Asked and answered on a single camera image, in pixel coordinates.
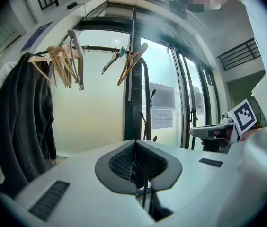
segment door frame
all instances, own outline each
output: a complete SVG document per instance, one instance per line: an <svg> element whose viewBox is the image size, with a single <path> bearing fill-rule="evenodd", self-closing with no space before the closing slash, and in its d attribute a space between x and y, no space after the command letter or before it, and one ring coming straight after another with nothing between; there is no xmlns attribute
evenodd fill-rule
<svg viewBox="0 0 267 227"><path fill-rule="evenodd" d="M109 3L105 2L102 5L98 6L97 11L104 11ZM219 99L217 94L217 88L213 74L210 67L208 67L193 49L187 47L177 38L172 38L169 35L163 33L162 31L153 30L153 33L144 33L144 25L141 22L136 21L136 12L142 11L139 7L131 6L132 16L131 19L118 18L118 17L84 17L75 27L76 30L109 30L116 32L129 33L131 44L130 50L137 51L141 46L141 37L149 39L156 43L162 44L170 48L173 56L173 60L176 66L180 94L181 94L181 103L182 103L182 136L181 136L181 147L189 147L189 129L190 129L190 108L189 108L189 96L188 96L188 84L185 79L184 68L181 66L181 61L179 54L182 54L183 57L187 57L193 61L196 65L204 96L205 103L205 124L211 124L211 108L210 108L210 98L208 87L206 83L205 76L202 69L209 73L212 85L215 89L216 101L218 106L218 115L220 117L220 107ZM141 138L141 116L139 110L142 109L142 64L139 61L132 72L126 77L125 83L125 101L124 101L124 110L125 110L125 119L124 119L124 140L131 139L140 139Z"/></svg>

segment dark jacket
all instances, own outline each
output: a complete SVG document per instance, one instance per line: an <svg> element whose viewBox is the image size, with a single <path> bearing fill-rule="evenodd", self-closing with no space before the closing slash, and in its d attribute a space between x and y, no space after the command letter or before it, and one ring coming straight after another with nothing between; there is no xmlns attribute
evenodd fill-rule
<svg viewBox="0 0 267 227"><path fill-rule="evenodd" d="M48 81L27 62L26 53L0 90L0 166L4 191L15 196L49 169L56 158L53 103ZM48 75L47 62L37 62Z"/></svg>

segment glass door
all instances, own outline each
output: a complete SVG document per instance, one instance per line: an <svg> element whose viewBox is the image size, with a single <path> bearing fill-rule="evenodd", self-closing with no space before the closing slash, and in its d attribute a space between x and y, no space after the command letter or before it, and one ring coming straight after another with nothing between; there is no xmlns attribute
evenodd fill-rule
<svg viewBox="0 0 267 227"><path fill-rule="evenodd" d="M211 123L210 124L218 124L218 118L219 118L219 112L218 112L218 101L215 93L214 84L212 82L210 74L202 69L206 85L208 88L208 95L209 95L209 101L210 101L210 111L211 111Z"/></svg>
<svg viewBox="0 0 267 227"><path fill-rule="evenodd" d="M106 30L84 30L79 35L81 45L121 48L129 34ZM53 133L58 154L71 156L108 144L123 141L125 83L117 85L126 56L119 58L104 75L103 67L112 53L84 54L84 91L77 84L71 88L52 87Z"/></svg>
<svg viewBox="0 0 267 227"><path fill-rule="evenodd" d="M196 64L183 56L179 55L180 61L185 73L185 79L188 88L189 109L190 109L190 127L199 127L206 125L205 100L203 87ZM201 139L190 136L189 149L203 150Z"/></svg>
<svg viewBox="0 0 267 227"><path fill-rule="evenodd" d="M159 43L141 38L148 49L143 58L147 63L151 98L151 140L169 146L181 147L182 104L176 65L171 49ZM142 70L142 112L146 115L145 77ZM144 135L142 121L141 139Z"/></svg>

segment printed sign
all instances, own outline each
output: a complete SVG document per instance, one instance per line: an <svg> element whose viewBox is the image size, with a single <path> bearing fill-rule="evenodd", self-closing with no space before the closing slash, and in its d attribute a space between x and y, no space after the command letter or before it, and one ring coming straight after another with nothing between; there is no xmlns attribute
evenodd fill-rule
<svg viewBox="0 0 267 227"><path fill-rule="evenodd" d="M198 115L205 114L204 104L203 104L203 94L195 92L195 101L196 101L196 111L198 112Z"/></svg>
<svg viewBox="0 0 267 227"><path fill-rule="evenodd" d="M172 110L151 110L151 128L172 128Z"/></svg>
<svg viewBox="0 0 267 227"><path fill-rule="evenodd" d="M46 28L48 26L50 26L52 22L46 24L46 25L43 25L41 27L39 27L34 33L32 36L30 36L30 38L28 39L28 41L26 42L26 44L23 46L22 51L25 51L27 49L30 49L31 46L34 44L34 42L37 40L37 38L41 35L41 33L43 33L44 30L46 30Z"/></svg>
<svg viewBox="0 0 267 227"><path fill-rule="evenodd" d="M153 109L176 109L175 93L173 87L150 83L149 84L150 95L154 89L156 89L156 93L152 97Z"/></svg>
<svg viewBox="0 0 267 227"><path fill-rule="evenodd" d="M231 109L229 114L237 126L239 135L249 130L257 122L256 116L247 99Z"/></svg>

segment wooden hanger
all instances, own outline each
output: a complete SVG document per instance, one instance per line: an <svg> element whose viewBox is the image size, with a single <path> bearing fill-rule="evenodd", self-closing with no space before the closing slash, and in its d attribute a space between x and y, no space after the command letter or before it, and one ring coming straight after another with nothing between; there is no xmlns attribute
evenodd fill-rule
<svg viewBox="0 0 267 227"><path fill-rule="evenodd" d="M84 61L83 61L83 50L78 39L76 32L73 29L68 30L68 35L71 38L70 40L70 52L73 54L74 57L74 49L72 48L72 43L75 45L75 48L78 52L78 84L79 90L84 90L84 80L83 80L83 72L84 72Z"/></svg>
<svg viewBox="0 0 267 227"><path fill-rule="evenodd" d="M37 69L38 72L41 73L41 75L43 77L45 77L49 82L51 82L52 84L54 84L55 87L57 87L56 82L51 81L48 76L46 76L41 69L37 66L36 62L41 62L41 61L52 61L51 58L46 58L46 57L42 57L42 56L32 56L28 59L28 62L31 62L33 64L33 66Z"/></svg>
<svg viewBox="0 0 267 227"><path fill-rule="evenodd" d="M73 66L72 56L69 49L69 46L67 44L63 44L61 47L55 47L50 46L47 48L47 51L49 53L48 57L42 57L42 56L32 56L28 59L28 62L31 62L32 65L44 76L50 83L55 85L57 87L56 82L56 73L61 78L62 83L65 87L71 88L71 78L75 78L75 82L77 83L79 81L77 72ZM79 59L79 53L76 50L73 50L73 57L74 59ZM36 62L50 62L53 63L53 78L54 82L50 80L42 71L41 69L36 65Z"/></svg>
<svg viewBox="0 0 267 227"><path fill-rule="evenodd" d="M122 71L122 73L120 75L120 79L118 80L118 86L121 85L122 81L126 78L126 76L129 74L131 69L136 65L136 63L139 61L139 59L145 53L147 48L148 48L148 44L147 43L143 43L141 45L140 49L136 53L134 53L132 56L131 56L130 52L128 53L126 63L124 65L123 71ZM125 72L128 63L130 63L130 61L133 60L133 59L134 59L134 61L132 62L132 64L130 64L130 67Z"/></svg>

